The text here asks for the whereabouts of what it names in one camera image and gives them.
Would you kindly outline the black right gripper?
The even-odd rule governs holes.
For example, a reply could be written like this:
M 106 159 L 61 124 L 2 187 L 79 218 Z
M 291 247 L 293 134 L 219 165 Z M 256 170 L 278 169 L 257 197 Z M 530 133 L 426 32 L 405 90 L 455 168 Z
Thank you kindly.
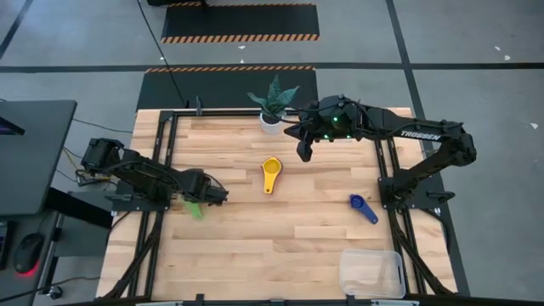
M 316 140 L 336 139 L 362 140 L 362 111 L 359 103 L 343 95 L 329 96 L 310 104 L 304 110 L 304 126 L 294 124 L 283 132 L 295 139 L 304 139 L 307 133 Z M 297 154 L 303 162 L 310 162 L 313 154 L 313 139 L 301 140 Z

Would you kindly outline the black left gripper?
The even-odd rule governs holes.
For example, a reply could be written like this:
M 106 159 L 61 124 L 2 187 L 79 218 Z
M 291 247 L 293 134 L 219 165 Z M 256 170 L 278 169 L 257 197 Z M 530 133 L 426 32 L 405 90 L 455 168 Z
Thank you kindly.
M 205 202 L 208 206 L 222 206 L 229 192 L 215 187 L 211 179 L 201 169 L 188 169 L 182 172 L 182 190 L 185 199 Z

